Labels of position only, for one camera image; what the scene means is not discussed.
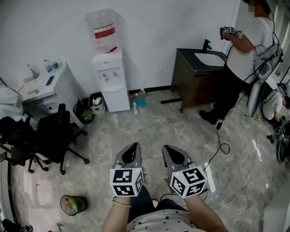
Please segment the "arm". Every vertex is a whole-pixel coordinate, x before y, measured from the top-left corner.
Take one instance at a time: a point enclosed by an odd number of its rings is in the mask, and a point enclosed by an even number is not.
[[[206,232],[225,232],[220,217],[199,196],[184,199],[194,224]]]
[[[280,121],[279,114],[277,111],[275,111],[275,113],[274,113],[274,118],[276,119],[277,122]]]
[[[231,33],[224,33],[223,38],[231,41],[234,47],[242,53],[248,53],[254,49],[254,45],[245,35],[241,38],[237,38]]]
[[[117,197],[117,202],[130,205],[130,197]],[[116,204],[112,205],[108,216],[106,217],[102,226],[102,232],[126,232],[129,217],[129,208],[125,208]]]

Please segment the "dark wooden vanity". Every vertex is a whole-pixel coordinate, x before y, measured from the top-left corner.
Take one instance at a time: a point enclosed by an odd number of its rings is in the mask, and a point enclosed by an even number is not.
[[[202,63],[195,53],[200,49],[178,48],[172,77],[172,91],[176,90],[182,99],[180,112],[185,108],[216,101],[219,82],[222,77],[221,66],[208,66]],[[226,60],[222,52],[206,51]]]

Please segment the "black pants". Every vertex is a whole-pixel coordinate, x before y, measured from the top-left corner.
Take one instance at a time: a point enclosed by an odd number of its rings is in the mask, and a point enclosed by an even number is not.
[[[155,208],[153,206],[150,194],[145,186],[142,186],[137,197],[132,198],[131,205],[132,208],[130,208],[128,223],[141,215],[145,215],[162,209],[176,209],[187,211],[185,208],[181,207],[170,199],[164,199],[160,201],[158,206]]]
[[[280,119],[280,121],[276,121],[275,118],[272,118],[271,120],[267,119],[264,115],[264,118],[266,119],[267,122],[269,122],[271,125],[273,125],[274,127],[279,127],[283,125],[282,120]]]
[[[238,78],[227,65],[223,67],[222,75],[218,99],[214,104],[214,109],[211,111],[212,117],[215,119],[225,118],[235,106],[240,92],[244,89],[249,89],[251,86]]]

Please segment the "black faucet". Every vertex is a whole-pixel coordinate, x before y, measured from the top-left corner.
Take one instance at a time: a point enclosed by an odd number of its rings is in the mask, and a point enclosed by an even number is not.
[[[204,40],[204,44],[203,44],[203,53],[207,52],[207,49],[212,50],[212,47],[209,46],[209,43],[211,43],[208,39]]]

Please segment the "white sink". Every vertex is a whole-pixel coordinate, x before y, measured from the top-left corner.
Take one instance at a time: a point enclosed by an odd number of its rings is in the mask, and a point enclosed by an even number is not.
[[[208,53],[195,53],[194,54],[202,63],[208,66],[224,66],[225,62],[217,55]]]

